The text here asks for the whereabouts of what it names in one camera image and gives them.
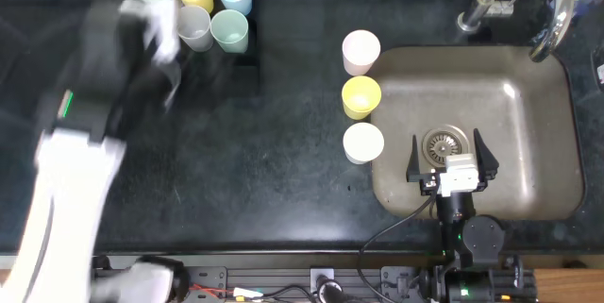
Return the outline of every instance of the countertop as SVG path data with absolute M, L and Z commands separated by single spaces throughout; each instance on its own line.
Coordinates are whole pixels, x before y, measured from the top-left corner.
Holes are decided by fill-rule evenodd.
M 0 0 L 2 253 L 18 249 L 25 226 L 37 99 L 74 49 L 91 1 Z M 342 149 L 353 124 L 340 98 L 349 78 L 342 40 L 364 28 L 376 33 L 382 51 L 530 45 L 545 25 L 545 0 L 519 0 L 510 19 L 485 21 L 477 35 L 460 36 L 455 18 L 470 1 L 255 0 L 260 78 L 252 87 L 239 85 L 245 92 L 229 91 L 225 64 L 232 61 L 217 44 L 205 54 L 183 48 L 187 62 L 175 106 L 144 117 L 128 137 L 97 252 L 357 250 L 399 217 L 376 200 L 371 166 L 351 164 Z M 568 70 L 584 201 L 567 220 L 505 221 L 508 252 L 604 251 L 604 95 L 590 62 L 604 43 L 603 23 L 604 8 L 593 9 L 557 50 Z M 438 253 L 438 224 L 411 221 L 375 249 Z

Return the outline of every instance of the chrome faucet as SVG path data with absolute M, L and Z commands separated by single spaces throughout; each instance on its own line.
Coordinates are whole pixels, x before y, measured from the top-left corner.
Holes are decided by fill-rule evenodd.
M 512 15 L 513 3 L 515 1 L 511 0 L 506 3 L 495 0 L 474 0 L 470 9 L 458 16 L 457 25 L 465 32 L 476 32 L 480 27 L 480 20 L 485 16 L 494 16 L 493 14 Z M 566 29 L 570 25 L 574 4 L 575 0 L 556 0 L 551 24 L 540 36 L 540 41 L 530 51 L 530 59 L 535 62 L 541 62 L 558 46 L 566 33 Z

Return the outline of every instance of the sink basin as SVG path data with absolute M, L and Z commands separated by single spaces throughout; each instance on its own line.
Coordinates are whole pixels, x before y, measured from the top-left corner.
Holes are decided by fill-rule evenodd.
M 403 47 L 382 54 L 369 76 L 382 89 L 371 122 L 385 148 L 372 167 L 386 210 L 405 216 L 427 199 L 405 179 L 413 134 L 429 172 L 446 155 L 474 153 L 474 128 L 500 164 L 496 179 L 474 194 L 478 214 L 563 219 L 579 206 L 570 93 L 555 58 L 532 62 L 526 47 Z

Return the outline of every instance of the drain strainer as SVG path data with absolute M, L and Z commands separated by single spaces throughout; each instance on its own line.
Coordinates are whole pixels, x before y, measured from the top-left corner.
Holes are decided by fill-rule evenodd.
M 433 166 L 443 167 L 446 156 L 467 153 L 469 143 L 459 128 L 444 125 L 428 132 L 422 145 L 426 160 Z

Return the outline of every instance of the wooden surface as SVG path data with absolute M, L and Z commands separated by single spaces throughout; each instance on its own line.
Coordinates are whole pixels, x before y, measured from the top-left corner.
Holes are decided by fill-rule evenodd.
M 0 270 L 0 281 L 8 275 Z M 540 303 L 604 302 L 604 270 L 535 270 Z

